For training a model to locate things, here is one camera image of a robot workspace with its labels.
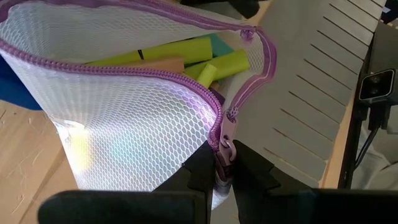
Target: white mesh bag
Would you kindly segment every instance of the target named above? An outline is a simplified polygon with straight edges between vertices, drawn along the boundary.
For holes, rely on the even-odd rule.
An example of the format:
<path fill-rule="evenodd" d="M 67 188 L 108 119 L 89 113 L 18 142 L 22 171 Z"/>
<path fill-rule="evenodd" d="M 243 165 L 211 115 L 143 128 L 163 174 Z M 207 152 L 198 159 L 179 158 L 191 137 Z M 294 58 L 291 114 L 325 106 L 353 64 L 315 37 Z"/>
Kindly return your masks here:
<path fill-rule="evenodd" d="M 236 111 L 275 71 L 258 27 L 159 0 L 0 1 L 0 54 L 55 124 L 81 189 L 154 190 L 205 141 L 218 152 L 223 120 L 182 75 L 83 64 L 221 31 L 251 64 L 226 96 Z"/>

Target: blue fabric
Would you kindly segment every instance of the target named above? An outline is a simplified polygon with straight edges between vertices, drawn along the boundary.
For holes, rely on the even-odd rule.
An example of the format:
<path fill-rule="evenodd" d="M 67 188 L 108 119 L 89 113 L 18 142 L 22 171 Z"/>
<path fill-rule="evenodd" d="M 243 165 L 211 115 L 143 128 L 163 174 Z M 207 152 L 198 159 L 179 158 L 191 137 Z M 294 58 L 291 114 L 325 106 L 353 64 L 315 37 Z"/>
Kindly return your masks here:
<path fill-rule="evenodd" d="M 2 57 L 0 57 L 0 100 L 30 110 L 41 110 L 39 104 Z"/>

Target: black cable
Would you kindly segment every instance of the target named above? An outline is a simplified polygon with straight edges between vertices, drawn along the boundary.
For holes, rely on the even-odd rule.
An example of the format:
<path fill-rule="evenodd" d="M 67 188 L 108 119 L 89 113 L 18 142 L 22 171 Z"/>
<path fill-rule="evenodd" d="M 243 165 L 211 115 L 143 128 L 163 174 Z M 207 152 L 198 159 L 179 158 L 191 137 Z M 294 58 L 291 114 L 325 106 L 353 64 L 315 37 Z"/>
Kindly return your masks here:
<path fill-rule="evenodd" d="M 363 144 L 361 151 L 359 152 L 358 158 L 355 160 L 355 167 L 354 169 L 358 168 L 358 166 L 361 164 L 363 157 L 365 156 L 366 152 L 369 149 L 369 146 L 372 144 L 372 141 L 374 137 L 377 134 L 377 131 L 379 128 L 373 129 L 371 133 L 369 134 L 368 138 L 366 139 L 365 143 Z"/>

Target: wooden table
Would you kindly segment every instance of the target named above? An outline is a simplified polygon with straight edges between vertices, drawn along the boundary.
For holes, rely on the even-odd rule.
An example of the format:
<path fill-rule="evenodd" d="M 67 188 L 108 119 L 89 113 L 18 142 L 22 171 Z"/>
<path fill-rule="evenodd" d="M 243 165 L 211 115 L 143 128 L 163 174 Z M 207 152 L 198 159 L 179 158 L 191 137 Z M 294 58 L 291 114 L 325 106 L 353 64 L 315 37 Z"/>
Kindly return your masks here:
<path fill-rule="evenodd" d="M 258 24 L 271 2 L 261 2 Z M 349 104 L 320 187 L 337 188 L 352 103 Z M 36 223 L 41 202 L 76 189 L 53 124 L 42 111 L 29 111 L 0 101 L 0 217 L 3 223 Z"/>

